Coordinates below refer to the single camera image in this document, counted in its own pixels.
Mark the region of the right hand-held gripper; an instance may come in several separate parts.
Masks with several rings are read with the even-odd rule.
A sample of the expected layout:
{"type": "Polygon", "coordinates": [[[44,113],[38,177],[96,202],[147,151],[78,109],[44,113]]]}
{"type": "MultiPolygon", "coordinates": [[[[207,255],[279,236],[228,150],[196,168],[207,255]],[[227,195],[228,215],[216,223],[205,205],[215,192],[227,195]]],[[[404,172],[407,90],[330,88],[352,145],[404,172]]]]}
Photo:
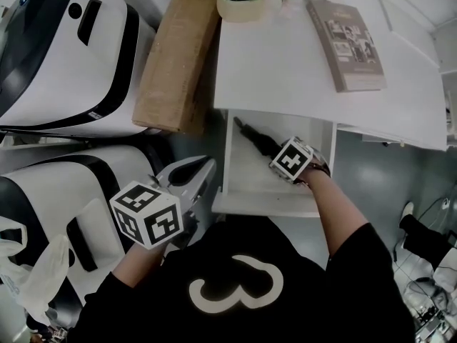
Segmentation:
{"type": "Polygon", "coordinates": [[[331,176],[331,170],[323,154],[297,136],[283,143],[280,152],[270,162],[269,167],[282,179],[291,184],[305,184],[301,174],[307,170],[317,170],[331,176]]]}

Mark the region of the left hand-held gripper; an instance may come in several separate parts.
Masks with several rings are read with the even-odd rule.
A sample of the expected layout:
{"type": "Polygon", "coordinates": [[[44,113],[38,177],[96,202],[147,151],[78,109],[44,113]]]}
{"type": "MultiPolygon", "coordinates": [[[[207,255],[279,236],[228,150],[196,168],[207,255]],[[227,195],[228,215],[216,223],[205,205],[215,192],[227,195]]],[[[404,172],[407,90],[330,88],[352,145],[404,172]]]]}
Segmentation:
{"type": "Polygon", "coordinates": [[[153,249],[168,242],[183,249],[196,233],[195,203],[204,195],[216,172],[210,156],[188,157],[164,168],[156,184],[144,178],[117,178],[119,189],[109,199],[121,247],[134,244],[153,249]]]}

